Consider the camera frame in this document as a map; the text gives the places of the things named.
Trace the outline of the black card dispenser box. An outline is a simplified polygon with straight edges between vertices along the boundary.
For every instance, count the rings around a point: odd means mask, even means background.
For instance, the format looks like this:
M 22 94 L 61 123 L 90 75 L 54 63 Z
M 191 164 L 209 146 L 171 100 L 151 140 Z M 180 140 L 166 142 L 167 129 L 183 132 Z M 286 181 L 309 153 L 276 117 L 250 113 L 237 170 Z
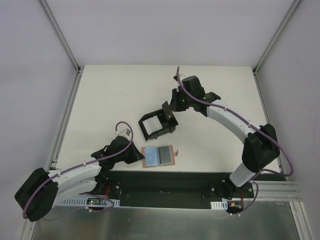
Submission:
M 179 125 L 177 119 L 170 112 L 168 118 L 163 109 L 159 109 L 145 114 L 139 121 L 138 125 L 146 141 L 157 139 L 160 136 L 171 134 Z

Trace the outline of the brown leather card holder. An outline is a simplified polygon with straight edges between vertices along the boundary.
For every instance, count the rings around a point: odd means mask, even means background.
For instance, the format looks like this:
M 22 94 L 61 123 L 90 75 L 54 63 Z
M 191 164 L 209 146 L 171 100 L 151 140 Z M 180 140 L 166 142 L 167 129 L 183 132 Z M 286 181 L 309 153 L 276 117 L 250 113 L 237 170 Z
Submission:
M 170 164 L 161 165 L 159 158 L 159 148 L 170 146 L 171 147 L 171 159 L 172 162 Z M 176 164 L 175 158 L 178 156 L 179 151 L 174 150 L 172 145 L 164 145 L 164 146 L 149 146 L 143 147 L 141 149 L 141 153 L 144 155 L 144 159 L 142 160 L 142 167 L 144 169 L 148 168 L 157 168 L 157 167 L 166 167 L 166 166 L 174 166 Z

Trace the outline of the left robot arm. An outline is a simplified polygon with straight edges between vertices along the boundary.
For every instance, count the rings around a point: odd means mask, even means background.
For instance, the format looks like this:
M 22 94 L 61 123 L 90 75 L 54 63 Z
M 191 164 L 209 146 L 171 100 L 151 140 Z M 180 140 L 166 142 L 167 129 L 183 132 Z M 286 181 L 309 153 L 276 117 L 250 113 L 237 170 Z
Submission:
M 36 222 L 59 202 L 74 195 L 105 191 L 107 172 L 119 163 L 132 164 L 144 158 L 135 144 L 117 136 L 109 145 L 93 152 L 84 163 L 46 171 L 34 170 L 14 195 L 22 209 L 22 217 Z

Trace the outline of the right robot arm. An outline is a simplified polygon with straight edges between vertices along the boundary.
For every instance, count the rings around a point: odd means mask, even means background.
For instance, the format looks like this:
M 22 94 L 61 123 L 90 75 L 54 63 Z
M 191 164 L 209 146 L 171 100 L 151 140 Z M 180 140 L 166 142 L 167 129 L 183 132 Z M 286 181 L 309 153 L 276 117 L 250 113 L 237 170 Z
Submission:
M 242 143 L 241 164 L 225 181 L 215 188 L 218 196 L 232 199 L 242 193 L 243 188 L 253 180 L 262 169 L 280 155 L 276 145 L 275 128 L 252 124 L 243 116 L 230 109 L 220 96 L 213 92 L 205 92 L 197 76 L 180 79 L 174 76 L 178 87 L 172 90 L 169 108 L 173 112 L 183 112 L 193 108 L 232 132 Z

